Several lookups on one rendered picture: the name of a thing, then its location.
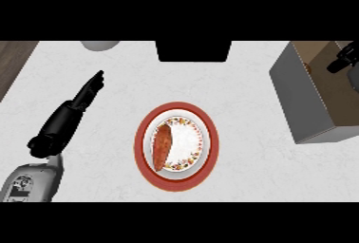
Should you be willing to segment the pale grey round object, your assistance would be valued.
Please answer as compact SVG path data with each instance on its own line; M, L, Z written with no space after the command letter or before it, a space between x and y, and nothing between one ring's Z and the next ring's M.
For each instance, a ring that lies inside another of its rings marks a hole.
M90 51L105 51L111 49L118 43L118 41L81 41L81 45Z

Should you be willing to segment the grey cardboard box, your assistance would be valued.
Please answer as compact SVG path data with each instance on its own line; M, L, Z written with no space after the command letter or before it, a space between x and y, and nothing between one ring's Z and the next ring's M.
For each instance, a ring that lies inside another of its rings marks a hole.
M293 140L297 144L337 142L359 136L359 92L349 65L326 70L349 41L290 41L269 69Z

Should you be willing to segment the black appliance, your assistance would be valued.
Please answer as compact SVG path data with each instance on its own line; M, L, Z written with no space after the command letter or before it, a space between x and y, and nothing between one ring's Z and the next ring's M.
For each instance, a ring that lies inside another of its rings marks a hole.
M223 63L228 60L230 41L157 41L161 62Z

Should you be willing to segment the red rimmed floral plate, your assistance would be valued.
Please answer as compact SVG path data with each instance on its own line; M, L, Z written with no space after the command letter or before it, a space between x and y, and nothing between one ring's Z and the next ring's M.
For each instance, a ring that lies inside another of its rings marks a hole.
M152 144L164 124L171 127L173 145L164 167L155 171ZM157 188L182 192L196 187L207 179L219 157L219 135L205 111L185 102L160 105L140 122L133 153L142 176Z

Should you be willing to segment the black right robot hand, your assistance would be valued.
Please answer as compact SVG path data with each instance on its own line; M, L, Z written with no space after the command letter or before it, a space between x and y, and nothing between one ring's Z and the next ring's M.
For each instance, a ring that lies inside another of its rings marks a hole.
M328 65L326 70L337 73L349 65L356 65L359 62L359 43L350 42L337 54L337 60Z

